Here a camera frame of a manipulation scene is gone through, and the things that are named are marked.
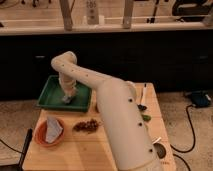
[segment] black cable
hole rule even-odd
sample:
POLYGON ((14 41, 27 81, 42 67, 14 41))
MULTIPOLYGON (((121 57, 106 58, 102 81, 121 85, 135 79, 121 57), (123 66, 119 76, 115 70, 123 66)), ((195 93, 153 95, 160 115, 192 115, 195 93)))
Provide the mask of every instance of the black cable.
POLYGON ((181 159, 184 162, 184 164, 186 165, 188 171, 191 171, 191 168, 189 167, 189 164, 186 162, 186 160, 184 160, 182 157, 178 156, 177 154, 173 154, 173 156, 181 159))
POLYGON ((189 120, 190 127, 192 129, 193 144, 192 144, 192 147, 188 150, 179 150, 179 149, 175 148, 173 145, 171 145, 172 149, 174 149, 175 151, 177 151, 179 153, 188 153, 188 152, 192 151, 195 147, 195 144, 196 144, 195 131, 194 131, 192 121, 191 121, 191 118, 190 118, 190 114, 189 114, 189 108, 190 107, 193 107, 193 105, 191 104, 191 105, 186 106, 186 113, 187 113, 187 117, 188 117, 188 120, 189 120))
POLYGON ((2 144, 4 144, 6 147, 8 147, 9 149, 11 149, 11 150, 13 150, 13 151, 15 151, 15 152, 17 152, 17 153, 23 154, 21 151, 16 150, 16 149, 14 149, 13 147, 10 147, 10 146, 9 146, 8 144, 6 144, 2 139, 0 139, 0 142, 1 142, 2 144))

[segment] napkin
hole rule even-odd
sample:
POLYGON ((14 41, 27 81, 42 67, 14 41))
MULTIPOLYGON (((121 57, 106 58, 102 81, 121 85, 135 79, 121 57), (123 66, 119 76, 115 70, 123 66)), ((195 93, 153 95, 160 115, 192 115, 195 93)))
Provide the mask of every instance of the napkin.
POLYGON ((48 143, 54 142, 62 133, 63 128, 55 117, 47 116, 47 133, 45 141, 48 143))

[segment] floor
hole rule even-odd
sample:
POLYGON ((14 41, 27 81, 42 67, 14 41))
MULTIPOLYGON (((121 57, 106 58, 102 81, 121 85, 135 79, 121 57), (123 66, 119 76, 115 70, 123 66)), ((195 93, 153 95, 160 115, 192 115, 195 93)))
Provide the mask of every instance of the floor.
MULTIPOLYGON (((32 6, 32 0, 6 0, 0 5, 0 21, 5 27, 43 27, 63 26, 63 19, 58 0, 40 0, 36 7, 32 6)), ((99 0, 99 15, 104 16, 106 24, 122 24, 124 13, 124 0, 99 0)), ((155 0, 135 1, 133 10, 133 23, 146 23, 154 12, 155 0)), ((172 7, 175 0, 165 2, 161 0, 156 13, 156 21, 177 22, 179 17, 172 16, 172 7)), ((82 25, 86 15, 86 3, 84 0, 77 0, 71 12, 74 25, 82 25)))
MULTIPOLYGON (((5 27, 34 27, 34 26, 61 26, 62 16, 58 0, 40 0, 37 7, 32 6, 31 0, 7 0, 0 5, 1 22, 5 27)), ((82 24, 85 15, 83 0, 76 1, 72 17, 74 24, 82 24)), ((175 22, 171 16, 171 7, 174 0, 169 3, 161 1, 157 15, 157 22, 175 22)), ((100 14, 106 17, 108 23, 122 22, 124 0, 99 0, 100 14)), ((135 2, 134 22, 146 22, 154 8, 154 1, 135 2)), ((183 92, 157 93, 160 108, 163 113, 168 136, 172 145, 178 149, 188 149, 192 144, 192 133, 185 112, 190 101, 183 96, 183 92)), ((174 151, 183 157, 193 171, 213 170, 213 108, 191 108, 190 115, 196 134, 195 149, 187 154, 174 151)), ((40 109, 36 100, 0 102, 0 138, 16 149, 21 150, 29 128, 35 127, 40 109)), ((16 164, 20 155, 10 151, 0 144, 0 166, 16 164)), ((178 171, 187 170, 183 162, 175 158, 178 171)), ((0 167, 1 171, 13 171, 14 167, 0 167)))

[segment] dried fruit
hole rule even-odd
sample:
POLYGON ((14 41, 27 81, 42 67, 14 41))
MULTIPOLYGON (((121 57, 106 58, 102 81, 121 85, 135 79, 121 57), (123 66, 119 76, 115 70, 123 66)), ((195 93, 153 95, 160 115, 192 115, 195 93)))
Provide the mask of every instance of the dried fruit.
POLYGON ((99 127, 99 123, 95 119, 91 119, 90 121, 86 121, 86 122, 78 122, 73 127, 73 130, 92 133, 97 131, 98 127, 99 127))

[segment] cable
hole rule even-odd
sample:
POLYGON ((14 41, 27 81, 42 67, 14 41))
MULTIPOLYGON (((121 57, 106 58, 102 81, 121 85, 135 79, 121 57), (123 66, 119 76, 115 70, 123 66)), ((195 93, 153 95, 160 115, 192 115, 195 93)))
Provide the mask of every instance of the cable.
POLYGON ((10 147, 9 145, 7 145, 2 139, 0 139, 0 142, 1 142, 2 144, 4 144, 6 147, 8 147, 9 149, 11 149, 11 150, 13 150, 13 151, 15 151, 15 152, 17 152, 17 153, 24 154, 24 153, 22 153, 21 151, 16 150, 16 149, 10 147))
POLYGON ((191 121, 191 118, 190 118, 190 114, 189 114, 189 108, 190 107, 193 107, 193 104, 186 106, 186 113, 187 113, 187 117, 188 117, 188 120, 189 120, 190 127, 192 129, 193 144, 192 144, 192 147, 188 150, 179 150, 179 149, 175 148, 173 145, 171 145, 172 149, 179 152, 179 153, 188 153, 188 152, 192 151, 195 147, 195 144, 196 144, 195 131, 194 131, 192 121, 191 121))
POLYGON ((173 154, 173 156, 181 159, 184 162, 184 164, 186 165, 188 171, 191 171, 191 168, 189 167, 189 164, 186 162, 186 160, 184 160, 182 157, 178 156, 177 154, 173 154))
POLYGON ((5 7, 1 7, 0 9, 6 9, 6 8, 11 8, 11 7, 14 7, 16 5, 18 5, 20 3, 20 0, 17 0, 17 2, 11 4, 11 5, 8 5, 8 6, 5 6, 5 7))

